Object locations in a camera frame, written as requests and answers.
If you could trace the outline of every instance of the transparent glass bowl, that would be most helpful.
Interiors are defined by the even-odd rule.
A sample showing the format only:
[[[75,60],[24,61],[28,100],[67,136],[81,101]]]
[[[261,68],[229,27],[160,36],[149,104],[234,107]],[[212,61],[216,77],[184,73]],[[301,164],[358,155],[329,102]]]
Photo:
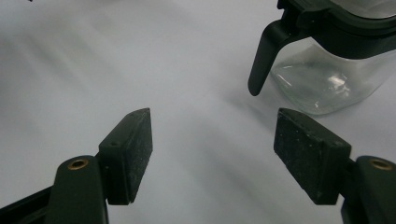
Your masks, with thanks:
[[[270,74],[302,111],[322,115],[370,96],[395,71],[395,61],[396,50],[364,60],[340,58],[307,38],[283,48]]]

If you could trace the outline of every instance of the curved black handle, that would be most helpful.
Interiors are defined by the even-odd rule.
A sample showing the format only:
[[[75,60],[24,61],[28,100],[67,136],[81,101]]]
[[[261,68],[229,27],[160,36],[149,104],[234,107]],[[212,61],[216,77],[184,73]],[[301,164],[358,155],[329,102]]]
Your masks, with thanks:
[[[248,89],[252,95],[256,96],[262,90],[279,51],[289,43],[306,37],[309,35],[285,25],[282,20],[273,21],[265,28],[248,80]]]

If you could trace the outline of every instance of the white surface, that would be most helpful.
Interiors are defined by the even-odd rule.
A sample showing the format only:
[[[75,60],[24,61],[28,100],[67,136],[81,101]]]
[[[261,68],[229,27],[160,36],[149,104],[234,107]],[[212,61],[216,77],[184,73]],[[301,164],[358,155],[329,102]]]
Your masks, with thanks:
[[[276,1],[37,0],[0,3],[0,206],[94,155],[127,113],[151,108],[154,151],[135,203],[110,223],[342,223],[315,206],[273,151],[292,106],[248,75]],[[352,158],[396,161],[396,77],[317,120]]]

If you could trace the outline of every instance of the black bracket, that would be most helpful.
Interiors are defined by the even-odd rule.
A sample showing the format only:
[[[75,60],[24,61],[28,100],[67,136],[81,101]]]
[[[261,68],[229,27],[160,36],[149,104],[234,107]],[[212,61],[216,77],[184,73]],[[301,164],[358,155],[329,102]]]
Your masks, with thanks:
[[[0,209],[0,223],[108,223],[109,204],[134,201],[152,152],[149,109],[128,114],[96,156],[63,162],[52,187]]]
[[[274,150],[315,204],[344,196],[346,224],[396,223],[396,165],[377,157],[349,158],[351,145],[307,115],[280,108]]]

